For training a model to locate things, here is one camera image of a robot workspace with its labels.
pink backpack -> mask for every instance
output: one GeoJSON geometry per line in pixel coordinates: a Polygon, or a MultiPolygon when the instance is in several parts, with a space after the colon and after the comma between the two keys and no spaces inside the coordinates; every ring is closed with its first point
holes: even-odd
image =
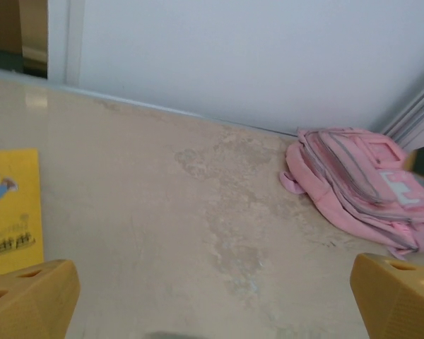
{"type": "Polygon", "coordinates": [[[424,251],[424,188],[402,170],[405,152],[362,129],[299,131],[288,147],[284,187],[307,193],[338,228],[389,247],[396,257],[424,251]]]}

yellow book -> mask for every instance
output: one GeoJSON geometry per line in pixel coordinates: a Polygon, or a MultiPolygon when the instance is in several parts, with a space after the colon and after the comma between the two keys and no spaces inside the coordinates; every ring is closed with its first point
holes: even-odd
{"type": "Polygon", "coordinates": [[[37,150],[0,150],[0,275],[44,261],[37,150]]]}

marble floor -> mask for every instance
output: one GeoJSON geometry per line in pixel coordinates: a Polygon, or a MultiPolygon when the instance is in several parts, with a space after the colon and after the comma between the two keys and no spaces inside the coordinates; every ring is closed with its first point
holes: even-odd
{"type": "Polygon", "coordinates": [[[279,184],[290,142],[0,80],[0,149],[39,150],[45,257],[81,279],[67,338],[367,338],[349,275],[385,248],[279,184]]]}

